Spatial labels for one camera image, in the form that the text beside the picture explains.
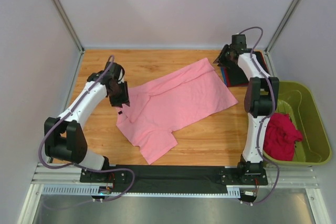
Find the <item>left aluminium frame post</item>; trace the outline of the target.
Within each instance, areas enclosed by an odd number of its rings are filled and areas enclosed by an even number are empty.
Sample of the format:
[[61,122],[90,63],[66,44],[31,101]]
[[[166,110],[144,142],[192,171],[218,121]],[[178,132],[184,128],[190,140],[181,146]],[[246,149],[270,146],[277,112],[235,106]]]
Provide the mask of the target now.
[[56,8],[56,11],[58,12],[60,18],[62,19],[62,22],[64,23],[64,25],[66,26],[68,33],[70,34],[70,37],[72,38],[72,40],[74,41],[76,47],[78,48],[78,50],[80,52],[84,52],[85,48],[82,45],[73,25],[71,24],[71,21],[68,17],[68,15],[66,14],[66,11],[61,3],[60,0],[51,0],[53,5]]

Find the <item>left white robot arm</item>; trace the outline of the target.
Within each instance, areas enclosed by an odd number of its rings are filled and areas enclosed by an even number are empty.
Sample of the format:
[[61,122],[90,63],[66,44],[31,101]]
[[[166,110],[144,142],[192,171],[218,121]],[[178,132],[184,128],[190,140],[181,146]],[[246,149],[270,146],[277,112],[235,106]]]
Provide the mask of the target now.
[[88,147],[83,128],[97,105],[105,98],[114,108],[129,105],[125,70],[110,57],[105,68],[92,73],[79,96],[59,116],[44,123],[44,138],[39,155],[66,161],[82,169],[99,172],[109,167],[108,159]]

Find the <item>olive green plastic bin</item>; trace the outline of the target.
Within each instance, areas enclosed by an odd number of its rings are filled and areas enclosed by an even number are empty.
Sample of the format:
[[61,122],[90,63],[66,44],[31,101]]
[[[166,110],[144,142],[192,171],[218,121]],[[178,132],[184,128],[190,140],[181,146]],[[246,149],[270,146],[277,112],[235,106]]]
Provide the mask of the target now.
[[326,164],[332,156],[328,137],[310,90],[297,82],[279,82],[276,113],[289,114],[303,136],[295,144],[292,161],[279,161],[263,151],[264,157],[280,165],[314,166]]

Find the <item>right aluminium frame post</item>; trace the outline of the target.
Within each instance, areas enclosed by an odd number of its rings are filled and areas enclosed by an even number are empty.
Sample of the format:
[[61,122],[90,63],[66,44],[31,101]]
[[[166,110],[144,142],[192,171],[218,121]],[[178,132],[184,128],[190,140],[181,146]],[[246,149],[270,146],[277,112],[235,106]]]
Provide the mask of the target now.
[[288,24],[290,18],[294,14],[295,10],[299,6],[301,0],[292,0],[290,5],[288,6],[283,18],[281,19],[278,27],[276,28],[271,40],[269,41],[268,45],[265,48],[265,53],[269,54],[274,45],[276,44],[278,38],[280,37],[281,33],[283,32],[284,28]]

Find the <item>folded blue t-shirt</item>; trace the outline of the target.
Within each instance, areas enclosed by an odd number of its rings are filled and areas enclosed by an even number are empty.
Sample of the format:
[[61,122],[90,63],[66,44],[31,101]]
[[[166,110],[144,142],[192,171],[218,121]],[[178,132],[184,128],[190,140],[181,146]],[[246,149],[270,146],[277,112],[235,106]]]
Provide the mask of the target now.
[[227,86],[227,79],[226,79],[225,69],[223,67],[221,67],[220,70],[221,70],[221,73],[222,73],[223,82]]

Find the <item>pink t-shirt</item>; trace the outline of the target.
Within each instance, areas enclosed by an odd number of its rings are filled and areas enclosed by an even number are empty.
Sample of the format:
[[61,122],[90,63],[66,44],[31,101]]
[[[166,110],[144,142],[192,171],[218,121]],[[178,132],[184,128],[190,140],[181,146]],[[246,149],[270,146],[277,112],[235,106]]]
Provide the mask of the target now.
[[177,145],[173,132],[238,103],[207,58],[129,89],[117,128],[151,165]]

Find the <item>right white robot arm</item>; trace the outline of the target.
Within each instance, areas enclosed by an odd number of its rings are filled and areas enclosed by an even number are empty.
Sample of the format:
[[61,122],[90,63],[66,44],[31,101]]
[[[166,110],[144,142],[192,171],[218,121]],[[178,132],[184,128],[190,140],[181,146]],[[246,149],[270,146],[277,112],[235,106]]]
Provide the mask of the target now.
[[248,115],[248,132],[245,148],[236,168],[223,170],[223,179],[252,183],[266,177],[263,146],[267,125],[274,114],[279,92],[279,79],[271,75],[258,62],[253,49],[247,48],[246,36],[232,35],[214,61],[224,67],[239,67],[248,80],[244,109]]

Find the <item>magenta t-shirt in bin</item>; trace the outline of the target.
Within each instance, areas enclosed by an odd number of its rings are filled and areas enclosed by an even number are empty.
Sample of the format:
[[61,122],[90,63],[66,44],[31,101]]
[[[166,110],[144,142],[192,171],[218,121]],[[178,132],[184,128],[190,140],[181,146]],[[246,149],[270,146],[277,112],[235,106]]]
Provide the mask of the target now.
[[292,161],[295,144],[302,140],[302,133],[296,129],[289,114],[275,113],[267,125],[263,149],[276,160]]

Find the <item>aluminium frame post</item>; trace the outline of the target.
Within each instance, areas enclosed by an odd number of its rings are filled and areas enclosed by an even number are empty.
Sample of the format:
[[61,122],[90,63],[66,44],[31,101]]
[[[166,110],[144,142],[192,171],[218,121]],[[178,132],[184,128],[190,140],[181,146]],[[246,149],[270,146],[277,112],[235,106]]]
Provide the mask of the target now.
[[278,38],[280,37],[281,33],[283,32],[284,28],[288,24],[290,18],[294,14],[295,10],[299,6],[301,0],[292,0],[290,5],[288,6],[283,18],[281,19],[278,27],[276,28],[271,40],[269,41],[268,45],[265,48],[265,53],[269,54],[274,45],[276,44]]
[[64,25],[66,26],[68,33],[70,34],[70,37],[72,38],[72,40],[74,41],[76,47],[78,48],[78,50],[80,52],[84,52],[85,48],[82,45],[73,25],[71,24],[71,21],[68,17],[68,15],[66,14],[66,11],[61,3],[60,0],[51,0],[53,5],[56,8],[56,11],[58,12],[60,18],[62,19],[62,22],[64,23]]

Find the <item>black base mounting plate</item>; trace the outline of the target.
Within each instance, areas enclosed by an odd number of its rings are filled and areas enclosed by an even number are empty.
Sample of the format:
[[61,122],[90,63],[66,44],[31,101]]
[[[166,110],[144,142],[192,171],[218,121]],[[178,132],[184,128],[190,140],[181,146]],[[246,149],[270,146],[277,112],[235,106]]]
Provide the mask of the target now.
[[156,166],[156,165],[117,165],[112,173],[82,171],[80,182],[113,184],[113,190],[124,191],[132,182],[130,193],[167,194],[221,194],[228,185],[256,186],[268,185],[266,171],[244,175],[236,167],[222,166]]

